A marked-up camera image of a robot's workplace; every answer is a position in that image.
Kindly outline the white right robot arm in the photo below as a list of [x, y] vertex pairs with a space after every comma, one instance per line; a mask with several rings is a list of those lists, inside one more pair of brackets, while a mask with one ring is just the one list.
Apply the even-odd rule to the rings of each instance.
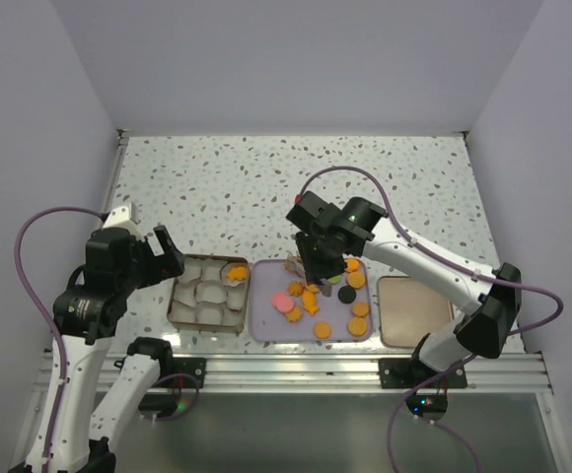
[[308, 282], [325, 284], [345, 269], [346, 256], [384, 263], [419, 281], [452, 303], [460, 315], [421, 337], [410, 359], [391, 369], [403, 386], [432, 386], [445, 370], [470, 355], [496, 359], [519, 313], [520, 270], [504, 263], [475, 269], [435, 243], [420, 251], [404, 237], [388, 211], [361, 197], [339, 208], [308, 191], [287, 214], [297, 228], [295, 241]]

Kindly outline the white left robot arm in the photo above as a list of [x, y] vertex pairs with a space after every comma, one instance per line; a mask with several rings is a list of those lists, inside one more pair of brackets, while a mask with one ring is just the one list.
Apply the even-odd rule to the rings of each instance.
[[84, 263], [53, 307], [41, 312], [53, 336], [52, 372], [33, 446], [16, 472], [113, 471], [117, 444], [142, 398], [176, 373], [168, 341], [138, 337], [102, 402], [95, 401], [129, 297], [184, 270], [184, 256], [166, 227], [154, 230], [162, 248], [155, 254], [126, 209], [100, 218], [104, 224], [86, 242]]

